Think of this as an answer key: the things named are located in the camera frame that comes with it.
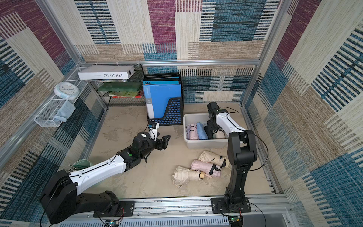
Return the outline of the white folio box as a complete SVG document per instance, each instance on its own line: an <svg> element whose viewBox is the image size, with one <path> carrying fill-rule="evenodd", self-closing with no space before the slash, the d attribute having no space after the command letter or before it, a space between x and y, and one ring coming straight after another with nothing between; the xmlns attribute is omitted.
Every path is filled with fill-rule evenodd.
<svg viewBox="0 0 363 227"><path fill-rule="evenodd" d="M93 65L78 72L81 80L129 79L135 73L134 66Z"/></svg>

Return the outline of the teal file folder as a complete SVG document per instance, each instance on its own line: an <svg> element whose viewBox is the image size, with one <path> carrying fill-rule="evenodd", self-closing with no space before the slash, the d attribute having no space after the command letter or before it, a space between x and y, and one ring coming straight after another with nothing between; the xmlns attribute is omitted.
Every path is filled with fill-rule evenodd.
<svg viewBox="0 0 363 227"><path fill-rule="evenodd" d="M157 81L142 81L143 85L178 85L178 80L157 80Z"/></svg>

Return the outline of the black mesh file holder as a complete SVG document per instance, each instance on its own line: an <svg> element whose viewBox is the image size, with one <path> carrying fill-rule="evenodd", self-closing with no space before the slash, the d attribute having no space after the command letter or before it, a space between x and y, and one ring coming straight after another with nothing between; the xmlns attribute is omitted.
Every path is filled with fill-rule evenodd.
<svg viewBox="0 0 363 227"><path fill-rule="evenodd" d="M182 86L182 80L180 74L167 73L167 74L150 74L146 75L143 81L157 81L157 80L178 80ZM172 126L183 124L183 107L184 107L184 95L182 87L182 96L169 99L165 114L162 118L150 119L147 115L149 123L159 123L160 126Z"/></svg>

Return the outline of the beige umbrella front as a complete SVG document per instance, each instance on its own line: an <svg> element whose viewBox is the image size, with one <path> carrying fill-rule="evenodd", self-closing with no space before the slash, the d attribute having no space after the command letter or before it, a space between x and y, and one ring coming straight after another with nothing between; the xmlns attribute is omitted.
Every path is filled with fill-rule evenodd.
<svg viewBox="0 0 363 227"><path fill-rule="evenodd" d="M188 184L190 181L198 182L205 178L205 173L196 170L190 170L182 166L177 166L172 175L173 184L176 187L181 187Z"/></svg>

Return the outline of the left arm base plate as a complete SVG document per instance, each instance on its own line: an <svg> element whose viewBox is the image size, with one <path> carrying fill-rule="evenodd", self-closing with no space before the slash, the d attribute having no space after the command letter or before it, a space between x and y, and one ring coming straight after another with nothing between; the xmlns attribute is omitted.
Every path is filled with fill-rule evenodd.
<svg viewBox="0 0 363 227"><path fill-rule="evenodd" d="M110 217L131 217L133 215L135 201L126 200L119 201L111 205L105 211L95 211L94 218L110 218Z"/></svg>

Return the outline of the beige umbrella black stripes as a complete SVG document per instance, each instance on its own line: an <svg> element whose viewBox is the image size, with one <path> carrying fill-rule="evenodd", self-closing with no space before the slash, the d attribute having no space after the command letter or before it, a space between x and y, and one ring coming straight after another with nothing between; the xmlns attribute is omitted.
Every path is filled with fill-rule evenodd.
<svg viewBox="0 0 363 227"><path fill-rule="evenodd" d="M221 130L214 130L212 136L213 139L218 139L218 140L226 138L225 133Z"/></svg>

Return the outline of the blue umbrella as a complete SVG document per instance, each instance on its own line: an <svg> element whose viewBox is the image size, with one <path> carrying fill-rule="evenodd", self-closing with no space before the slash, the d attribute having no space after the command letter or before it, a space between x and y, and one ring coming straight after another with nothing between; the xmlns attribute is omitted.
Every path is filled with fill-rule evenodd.
<svg viewBox="0 0 363 227"><path fill-rule="evenodd" d="M208 140L208 135L204 129L204 125L200 122L197 123L197 133L200 140Z"/></svg>

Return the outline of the red book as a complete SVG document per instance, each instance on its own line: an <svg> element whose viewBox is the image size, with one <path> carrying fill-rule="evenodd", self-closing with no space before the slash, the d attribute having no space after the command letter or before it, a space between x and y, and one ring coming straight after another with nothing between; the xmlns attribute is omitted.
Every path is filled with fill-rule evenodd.
<svg viewBox="0 0 363 227"><path fill-rule="evenodd" d="M108 96L113 98L142 98L143 91L109 92Z"/></svg>

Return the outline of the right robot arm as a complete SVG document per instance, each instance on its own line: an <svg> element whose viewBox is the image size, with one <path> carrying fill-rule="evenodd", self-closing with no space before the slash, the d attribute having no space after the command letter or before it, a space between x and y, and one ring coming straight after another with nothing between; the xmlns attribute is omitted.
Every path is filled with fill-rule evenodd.
<svg viewBox="0 0 363 227"><path fill-rule="evenodd" d="M241 127L230 113L216 102L207 105L208 130L222 129L228 136L227 158L231 164L231 178L224 198L212 198L213 213L251 212L249 199L245 195L247 174L257 161L256 137L252 130Z"/></svg>

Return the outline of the purple umbrella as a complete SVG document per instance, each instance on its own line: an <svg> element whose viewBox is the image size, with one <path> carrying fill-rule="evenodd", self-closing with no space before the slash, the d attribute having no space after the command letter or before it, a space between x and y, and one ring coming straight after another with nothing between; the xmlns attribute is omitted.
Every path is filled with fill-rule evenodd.
<svg viewBox="0 0 363 227"><path fill-rule="evenodd" d="M187 125L186 126L186 139L187 140L190 139L190 129L191 129L191 126L190 125Z"/></svg>

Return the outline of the beige umbrella right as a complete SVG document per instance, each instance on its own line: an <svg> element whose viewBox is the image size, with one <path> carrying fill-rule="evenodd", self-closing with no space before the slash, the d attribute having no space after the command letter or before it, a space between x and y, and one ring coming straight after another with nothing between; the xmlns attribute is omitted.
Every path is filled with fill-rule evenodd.
<svg viewBox="0 0 363 227"><path fill-rule="evenodd" d="M202 162L209 162L212 164L215 164L217 166L223 167L229 167L230 162L228 158L217 155L211 151L204 150L200 156L198 157L198 160Z"/></svg>

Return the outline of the pale pink small umbrella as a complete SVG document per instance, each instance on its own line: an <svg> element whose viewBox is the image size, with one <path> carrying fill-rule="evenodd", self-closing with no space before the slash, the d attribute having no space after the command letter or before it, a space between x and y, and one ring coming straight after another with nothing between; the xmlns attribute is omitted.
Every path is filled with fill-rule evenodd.
<svg viewBox="0 0 363 227"><path fill-rule="evenodd" d="M189 125L189 140L199 140L198 128L196 124Z"/></svg>

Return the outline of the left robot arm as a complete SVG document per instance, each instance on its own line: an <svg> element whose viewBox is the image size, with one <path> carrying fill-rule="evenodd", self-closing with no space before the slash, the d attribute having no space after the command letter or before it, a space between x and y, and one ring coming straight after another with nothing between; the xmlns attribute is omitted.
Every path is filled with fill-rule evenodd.
<svg viewBox="0 0 363 227"><path fill-rule="evenodd" d="M131 170L142 160L147 160L153 150L166 149L171 137L158 136L159 133L150 135L142 131L134 137L130 146L117 151L110 159L79 171L68 173L60 170L55 173L40 196L44 215L50 224L59 224L74 214L85 212L109 217L121 215L123 208L112 191L100 194L86 194L85 191L103 180Z"/></svg>

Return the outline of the light blue cloth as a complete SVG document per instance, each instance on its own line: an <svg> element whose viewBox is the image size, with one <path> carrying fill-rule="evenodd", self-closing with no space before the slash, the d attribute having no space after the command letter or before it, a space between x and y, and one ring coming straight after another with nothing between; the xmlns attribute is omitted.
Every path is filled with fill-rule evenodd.
<svg viewBox="0 0 363 227"><path fill-rule="evenodd" d="M57 114L54 116L55 123L65 123L72 116L76 107L70 102L65 101L65 103L58 110Z"/></svg>

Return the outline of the white round clock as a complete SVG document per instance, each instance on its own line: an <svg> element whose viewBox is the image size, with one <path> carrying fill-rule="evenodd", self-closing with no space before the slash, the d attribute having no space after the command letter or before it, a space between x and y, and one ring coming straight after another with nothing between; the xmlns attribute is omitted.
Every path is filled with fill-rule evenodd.
<svg viewBox="0 0 363 227"><path fill-rule="evenodd" d="M75 100L80 94L77 86L69 82L60 82L54 87L54 93L57 97L66 100Z"/></svg>

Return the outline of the grey plastic storage box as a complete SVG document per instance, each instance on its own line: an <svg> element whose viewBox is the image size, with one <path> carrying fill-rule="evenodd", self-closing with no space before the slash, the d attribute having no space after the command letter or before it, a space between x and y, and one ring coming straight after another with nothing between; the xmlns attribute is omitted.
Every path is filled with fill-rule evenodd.
<svg viewBox="0 0 363 227"><path fill-rule="evenodd" d="M228 139L209 139L204 127L207 126L209 115L207 113L185 114L183 117L184 141L189 149L224 148Z"/></svg>

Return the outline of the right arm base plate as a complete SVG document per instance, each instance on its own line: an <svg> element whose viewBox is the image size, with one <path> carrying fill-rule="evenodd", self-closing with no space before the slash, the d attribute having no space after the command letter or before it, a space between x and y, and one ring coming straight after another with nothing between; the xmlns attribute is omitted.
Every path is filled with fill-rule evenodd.
<svg viewBox="0 0 363 227"><path fill-rule="evenodd" d="M237 201L226 201L226 198L214 197L210 199L214 214L249 213L251 205L247 197L237 198Z"/></svg>

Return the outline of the blue clip file folder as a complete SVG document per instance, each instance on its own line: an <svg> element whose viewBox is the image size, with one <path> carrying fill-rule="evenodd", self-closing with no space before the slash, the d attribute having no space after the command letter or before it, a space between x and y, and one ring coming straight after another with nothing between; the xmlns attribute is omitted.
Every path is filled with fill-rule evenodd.
<svg viewBox="0 0 363 227"><path fill-rule="evenodd" d="M143 91L150 119L162 118L169 99L182 96L181 84L143 85Z"/></svg>

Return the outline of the mint green pen cup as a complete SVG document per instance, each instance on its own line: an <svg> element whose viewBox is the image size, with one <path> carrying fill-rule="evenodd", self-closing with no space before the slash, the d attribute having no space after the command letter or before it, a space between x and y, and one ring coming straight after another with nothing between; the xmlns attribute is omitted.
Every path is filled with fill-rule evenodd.
<svg viewBox="0 0 363 227"><path fill-rule="evenodd" d="M74 171L79 171L85 168L89 168L93 166L93 164L87 160L87 159L82 159L82 160L78 160L77 162L75 162L72 165L69 165L69 168L67 169L67 172L74 172Z"/></svg>

